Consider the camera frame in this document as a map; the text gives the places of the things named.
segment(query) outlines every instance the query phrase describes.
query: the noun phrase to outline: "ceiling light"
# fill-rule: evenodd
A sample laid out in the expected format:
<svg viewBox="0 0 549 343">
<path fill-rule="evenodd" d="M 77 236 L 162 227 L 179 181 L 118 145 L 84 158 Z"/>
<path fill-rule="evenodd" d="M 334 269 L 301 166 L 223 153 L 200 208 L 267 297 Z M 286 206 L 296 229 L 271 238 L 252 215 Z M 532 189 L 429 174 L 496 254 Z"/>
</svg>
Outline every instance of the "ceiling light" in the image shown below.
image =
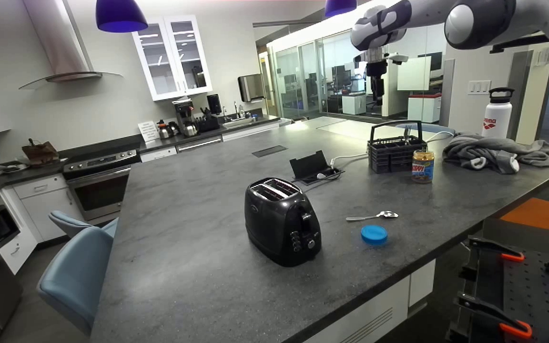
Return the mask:
<svg viewBox="0 0 549 343">
<path fill-rule="evenodd" d="M 134 0 L 97 0 L 97 27 L 107 33 L 136 33 L 147 21 Z"/>
<path fill-rule="evenodd" d="M 326 17 L 347 13 L 347 12 L 353 12 L 355 8 L 357 8 L 357 0 L 328 0 Z"/>
</svg>

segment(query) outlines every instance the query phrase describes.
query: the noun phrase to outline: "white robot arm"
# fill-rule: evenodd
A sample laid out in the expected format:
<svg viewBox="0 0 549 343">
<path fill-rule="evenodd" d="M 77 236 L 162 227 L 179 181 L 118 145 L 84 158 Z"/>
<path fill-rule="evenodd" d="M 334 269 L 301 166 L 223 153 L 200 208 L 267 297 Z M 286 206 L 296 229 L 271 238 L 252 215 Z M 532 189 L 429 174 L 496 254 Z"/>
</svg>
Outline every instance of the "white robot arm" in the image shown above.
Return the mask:
<svg viewBox="0 0 549 343">
<path fill-rule="evenodd" d="M 444 23 L 450 46 L 475 50 L 544 31 L 549 38 L 549 0 L 399 0 L 368 10 L 353 27 L 357 50 L 401 40 L 410 27 Z"/>
</svg>

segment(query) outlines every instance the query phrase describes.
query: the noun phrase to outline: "black wire basket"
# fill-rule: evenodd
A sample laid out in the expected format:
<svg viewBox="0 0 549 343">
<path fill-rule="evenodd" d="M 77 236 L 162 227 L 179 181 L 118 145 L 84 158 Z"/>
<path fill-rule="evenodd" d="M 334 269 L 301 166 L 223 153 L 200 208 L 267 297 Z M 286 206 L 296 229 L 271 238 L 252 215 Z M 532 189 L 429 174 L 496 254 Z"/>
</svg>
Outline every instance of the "black wire basket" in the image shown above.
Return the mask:
<svg viewBox="0 0 549 343">
<path fill-rule="evenodd" d="M 382 126 L 399 126 L 399 124 L 416 124 L 418 137 L 410 135 L 410 128 L 404 128 L 404 135 L 399 137 L 382 137 L 376 139 L 376 130 Z M 412 172 L 412 154 L 416 151 L 425 151 L 427 143 L 423 141 L 423 126 L 420 120 L 397 120 L 382 122 L 372 126 L 368 141 L 368 162 L 374 174 L 391 174 L 391 172 Z"/>
</svg>

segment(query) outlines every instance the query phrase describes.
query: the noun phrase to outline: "blue chair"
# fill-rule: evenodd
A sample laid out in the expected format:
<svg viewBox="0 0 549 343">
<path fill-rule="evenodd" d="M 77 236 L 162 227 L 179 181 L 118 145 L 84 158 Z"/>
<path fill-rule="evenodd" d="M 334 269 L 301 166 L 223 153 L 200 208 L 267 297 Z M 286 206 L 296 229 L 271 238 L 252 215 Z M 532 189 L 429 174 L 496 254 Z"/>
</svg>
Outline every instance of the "blue chair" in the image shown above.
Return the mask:
<svg viewBox="0 0 549 343">
<path fill-rule="evenodd" d="M 96 227 L 73 236 L 44 271 L 38 295 L 86 336 L 97 315 L 113 238 Z"/>
<path fill-rule="evenodd" d="M 71 217 L 63 212 L 50 212 L 50 221 L 56 223 L 61 231 L 65 231 L 69 236 L 75 236 L 77 233 L 94 227 L 92 223 L 80 221 L 77 217 Z M 101 227 L 111 238 L 117 236 L 118 231 L 118 217 L 109 221 L 107 225 Z"/>
</svg>

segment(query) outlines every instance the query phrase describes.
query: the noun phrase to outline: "oven door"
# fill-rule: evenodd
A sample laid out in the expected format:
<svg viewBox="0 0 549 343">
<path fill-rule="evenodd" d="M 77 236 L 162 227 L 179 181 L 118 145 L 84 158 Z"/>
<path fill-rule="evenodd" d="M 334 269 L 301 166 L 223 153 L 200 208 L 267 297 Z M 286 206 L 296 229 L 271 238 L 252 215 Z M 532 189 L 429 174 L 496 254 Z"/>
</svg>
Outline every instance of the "oven door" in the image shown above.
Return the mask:
<svg viewBox="0 0 549 343">
<path fill-rule="evenodd" d="M 118 215 L 130 170 L 132 166 L 122 166 L 67 179 L 69 191 L 77 198 L 84 219 L 105 221 Z"/>
</svg>

